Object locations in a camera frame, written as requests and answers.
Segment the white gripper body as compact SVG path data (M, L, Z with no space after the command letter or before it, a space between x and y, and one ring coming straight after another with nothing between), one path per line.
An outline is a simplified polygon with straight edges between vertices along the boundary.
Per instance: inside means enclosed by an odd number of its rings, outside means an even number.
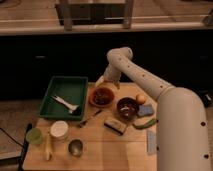
M104 72L104 80L108 82L118 82L121 77L121 72L115 67L108 65Z

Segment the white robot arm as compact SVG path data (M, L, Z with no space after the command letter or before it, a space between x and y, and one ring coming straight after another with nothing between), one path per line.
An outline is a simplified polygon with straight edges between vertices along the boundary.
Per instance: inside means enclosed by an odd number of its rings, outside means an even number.
M212 171L205 107L193 91L176 87L132 62L128 47L107 52L97 84L128 76L157 102L157 171Z

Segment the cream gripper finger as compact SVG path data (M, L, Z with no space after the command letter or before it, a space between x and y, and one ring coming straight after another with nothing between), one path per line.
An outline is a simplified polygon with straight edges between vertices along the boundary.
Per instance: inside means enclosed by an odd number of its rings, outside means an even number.
M117 89L120 89L120 83L119 82L115 82L114 85Z
M104 76L102 75L96 82L95 82L95 86L98 87L100 86L101 84L104 83Z

